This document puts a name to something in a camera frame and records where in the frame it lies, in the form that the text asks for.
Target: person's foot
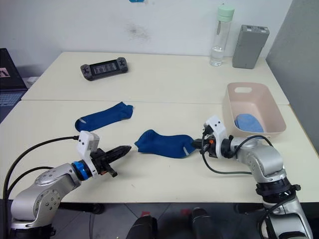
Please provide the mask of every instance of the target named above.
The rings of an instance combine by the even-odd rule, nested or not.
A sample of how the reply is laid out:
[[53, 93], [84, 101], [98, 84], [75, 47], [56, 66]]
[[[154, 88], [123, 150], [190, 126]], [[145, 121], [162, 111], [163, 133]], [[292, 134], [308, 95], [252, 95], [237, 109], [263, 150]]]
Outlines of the person's foot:
[[191, 214], [191, 226], [196, 239], [222, 239], [210, 215], [203, 208], [194, 208]]
[[145, 215], [135, 221], [126, 239], [155, 239], [157, 233], [158, 223], [156, 218]]

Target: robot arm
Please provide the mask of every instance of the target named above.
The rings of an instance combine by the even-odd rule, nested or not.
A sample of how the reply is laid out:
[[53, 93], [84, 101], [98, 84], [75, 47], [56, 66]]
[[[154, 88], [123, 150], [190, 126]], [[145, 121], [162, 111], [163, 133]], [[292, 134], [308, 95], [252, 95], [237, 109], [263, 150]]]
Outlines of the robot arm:
[[109, 172], [117, 176], [110, 163], [126, 155], [131, 147], [119, 146], [104, 152], [98, 143], [96, 134], [81, 131], [77, 144], [81, 160], [42, 173], [33, 185], [17, 195], [11, 206], [10, 238], [50, 238], [51, 223], [65, 195], [98, 174]]
[[199, 147], [199, 140], [195, 140], [193, 146], [203, 148], [202, 154], [208, 151], [211, 157], [233, 158], [246, 164], [257, 182], [256, 192], [263, 197], [265, 209], [278, 205], [268, 212], [269, 215], [260, 225], [260, 230], [264, 229], [263, 236], [270, 239], [312, 239], [311, 228], [296, 196], [300, 186], [290, 184], [278, 151], [272, 146], [262, 145], [256, 138], [244, 144], [245, 138], [227, 138], [226, 128], [217, 116], [211, 117], [204, 128], [203, 137], [208, 136], [203, 141], [205, 145], [200, 144]]

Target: clear plastic bottle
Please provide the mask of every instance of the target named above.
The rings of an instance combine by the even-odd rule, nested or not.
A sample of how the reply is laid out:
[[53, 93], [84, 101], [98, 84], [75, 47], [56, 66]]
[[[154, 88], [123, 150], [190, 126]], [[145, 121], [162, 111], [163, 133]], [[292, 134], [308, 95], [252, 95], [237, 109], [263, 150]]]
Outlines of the clear plastic bottle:
[[212, 66], [220, 66], [223, 62], [225, 46], [230, 29], [231, 20], [233, 19], [235, 9], [222, 5], [218, 8], [217, 26], [214, 37], [214, 44], [211, 48], [209, 63]]

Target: gray power bank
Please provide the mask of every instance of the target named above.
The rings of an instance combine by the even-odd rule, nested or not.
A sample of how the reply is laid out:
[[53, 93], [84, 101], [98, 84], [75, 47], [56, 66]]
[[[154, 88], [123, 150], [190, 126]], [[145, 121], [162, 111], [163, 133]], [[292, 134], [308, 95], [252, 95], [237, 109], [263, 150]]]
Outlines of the gray power bank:
[[233, 56], [233, 67], [253, 69], [268, 36], [269, 30], [265, 26], [242, 25]]

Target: mint green bottle cap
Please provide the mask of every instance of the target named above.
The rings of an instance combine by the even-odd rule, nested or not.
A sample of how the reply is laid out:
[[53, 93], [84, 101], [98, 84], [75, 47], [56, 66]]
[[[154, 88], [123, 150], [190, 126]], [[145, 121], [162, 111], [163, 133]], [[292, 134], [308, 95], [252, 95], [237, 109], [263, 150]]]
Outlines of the mint green bottle cap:
[[229, 22], [233, 19], [235, 9], [229, 5], [222, 5], [218, 8], [219, 21]]

